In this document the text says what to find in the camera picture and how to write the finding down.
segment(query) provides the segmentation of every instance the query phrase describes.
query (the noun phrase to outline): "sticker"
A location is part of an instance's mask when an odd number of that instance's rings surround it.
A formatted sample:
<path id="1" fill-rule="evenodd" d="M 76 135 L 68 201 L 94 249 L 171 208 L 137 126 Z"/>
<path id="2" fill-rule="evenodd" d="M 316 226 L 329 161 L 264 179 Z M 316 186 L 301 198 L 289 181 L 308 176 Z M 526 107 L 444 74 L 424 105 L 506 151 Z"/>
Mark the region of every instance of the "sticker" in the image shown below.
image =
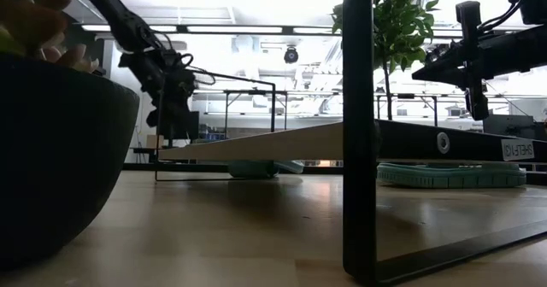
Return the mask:
<path id="1" fill-rule="evenodd" d="M 503 159 L 505 161 L 519 161 L 533 159 L 533 142 L 527 139 L 502 140 Z"/>

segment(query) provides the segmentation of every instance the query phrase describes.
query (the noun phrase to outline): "teal object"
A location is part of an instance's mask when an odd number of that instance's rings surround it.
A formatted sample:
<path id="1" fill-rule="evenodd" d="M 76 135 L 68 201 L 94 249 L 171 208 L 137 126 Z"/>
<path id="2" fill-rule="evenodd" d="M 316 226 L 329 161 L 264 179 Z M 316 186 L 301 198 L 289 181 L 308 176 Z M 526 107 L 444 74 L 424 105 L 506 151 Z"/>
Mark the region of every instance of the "teal object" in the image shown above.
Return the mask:
<path id="1" fill-rule="evenodd" d="M 299 161 L 230 161 L 228 172 L 234 178 L 272 179 L 280 169 L 302 173 L 304 165 Z"/>
<path id="2" fill-rule="evenodd" d="M 512 188 L 526 184 L 526 172 L 521 171 L 518 164 L 416 167 L 380 163 L 377 180 L 422 189 Z"/>

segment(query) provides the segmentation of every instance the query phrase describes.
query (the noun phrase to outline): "wooden table surface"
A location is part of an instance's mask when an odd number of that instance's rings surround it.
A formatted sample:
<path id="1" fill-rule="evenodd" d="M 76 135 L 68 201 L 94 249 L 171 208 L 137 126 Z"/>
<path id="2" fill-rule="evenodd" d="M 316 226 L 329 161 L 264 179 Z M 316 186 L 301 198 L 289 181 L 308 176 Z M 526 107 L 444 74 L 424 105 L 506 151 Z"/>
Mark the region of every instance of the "wooden table surface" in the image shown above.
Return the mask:
<path id="1" fill-rule="evenodd" d="M 547 220 L 547 187 L 381 185 L 377 209 L 386 259 Z M 153 173 L 124 172 L 82 234 L 40 265 L 0 274 L 0 286 L 356 286 L 341 252 L 340 176 L 154 185 Z M 404 286 L 545 286 L 545 268 L 547 241 L 536 241 Z"/>

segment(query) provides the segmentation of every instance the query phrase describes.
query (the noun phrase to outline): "tree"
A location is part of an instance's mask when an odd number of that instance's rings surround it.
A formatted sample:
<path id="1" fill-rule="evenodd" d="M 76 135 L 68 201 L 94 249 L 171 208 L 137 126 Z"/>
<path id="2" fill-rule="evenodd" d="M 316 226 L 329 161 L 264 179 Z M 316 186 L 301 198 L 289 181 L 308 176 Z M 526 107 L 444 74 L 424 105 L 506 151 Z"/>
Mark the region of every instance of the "tree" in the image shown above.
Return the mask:
<path id="1" fill-rule="evenodd" d="M 416 61 L 424 62 L 426 52 L 421 48 L 426 38 L 433 39 L 438 0 L 422 4 L 422 0 L 372 0 L 373 2 L 373 68 L 382 67 L 387 95 L 387 117 L 391 114 L 390 74 L 397 66 L 405 71 Z M 332 33 L 342 30 L 342 4 L 332 10 Z"/>

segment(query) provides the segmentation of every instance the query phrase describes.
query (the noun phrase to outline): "plant pot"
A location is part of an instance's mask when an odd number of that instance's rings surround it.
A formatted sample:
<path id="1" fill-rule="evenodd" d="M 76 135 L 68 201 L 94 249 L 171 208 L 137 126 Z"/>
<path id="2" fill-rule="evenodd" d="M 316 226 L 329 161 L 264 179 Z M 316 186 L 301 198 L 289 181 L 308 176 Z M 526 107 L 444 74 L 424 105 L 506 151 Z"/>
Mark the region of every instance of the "plant pot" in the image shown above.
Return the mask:
<path id="1" fill-rule="evenodd" d="M 138 96 L 107 79 L 0 53 L 0 268 L 50 256 L 109 198 Z"/>

